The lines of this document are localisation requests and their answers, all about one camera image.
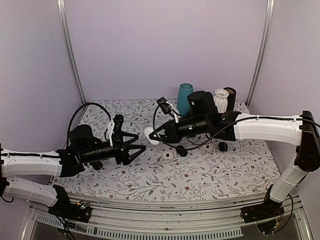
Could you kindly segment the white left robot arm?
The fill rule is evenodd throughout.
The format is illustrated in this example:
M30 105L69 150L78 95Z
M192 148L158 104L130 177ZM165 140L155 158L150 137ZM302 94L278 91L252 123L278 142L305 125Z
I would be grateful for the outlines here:
M59 185L43 185L23 179L28 175L60 178L73 177L85 169L86 164L114 158L118 165L129 165L146 150L135 144L138 135L119 131L107 141L89 133L70 134L70 146L49 153L0 151L0 195L12 196L55 208L63 217L74 213L65 189Z

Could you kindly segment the white earbud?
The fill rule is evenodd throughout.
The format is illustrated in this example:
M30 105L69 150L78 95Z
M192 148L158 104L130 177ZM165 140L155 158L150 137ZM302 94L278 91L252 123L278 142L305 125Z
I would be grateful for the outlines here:
M226 142L219 142L218 143L218 149L221 151L221 152L227 152L228 151L228 145Z

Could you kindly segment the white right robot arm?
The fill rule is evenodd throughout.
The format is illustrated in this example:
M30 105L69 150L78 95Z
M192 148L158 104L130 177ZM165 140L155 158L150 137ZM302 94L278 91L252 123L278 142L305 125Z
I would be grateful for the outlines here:
M157 145L172 147L182 138L208 133L225 141L262 140L270 147L281 176L272 184L268 200L259 206L262 218L278 210L288 193L320 167L320 125L310 111L292 116L252 115L237 111L225 112L216 118L207 115L169 120L159 127L147 127L144 135Z

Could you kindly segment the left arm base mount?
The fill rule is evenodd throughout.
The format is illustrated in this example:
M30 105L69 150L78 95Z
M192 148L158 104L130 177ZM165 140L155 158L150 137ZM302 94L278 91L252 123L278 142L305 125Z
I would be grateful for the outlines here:
M92 214L89 201L80 200L77 203L71 203L67 192L62 186L54 184L52 187L56 191L57 202L48 207L49 214L77 222L89 222Z

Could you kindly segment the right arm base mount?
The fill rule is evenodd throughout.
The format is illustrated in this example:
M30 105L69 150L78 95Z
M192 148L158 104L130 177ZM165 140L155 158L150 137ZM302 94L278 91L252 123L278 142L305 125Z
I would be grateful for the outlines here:
M285 213L283 203L271 199L272 187L273 185L268 188L262 203L243 207L241 209L240 217L244 219L245 223L261 221Z

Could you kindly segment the white earbud charging case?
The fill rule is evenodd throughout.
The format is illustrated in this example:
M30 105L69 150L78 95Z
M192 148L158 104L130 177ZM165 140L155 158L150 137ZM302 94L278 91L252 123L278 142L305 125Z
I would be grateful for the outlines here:
M144 136L149 141L150 144L156 146L159 145L160 142L157 140L156 135L154 134L154 130L152 127L146 127L144 129Z

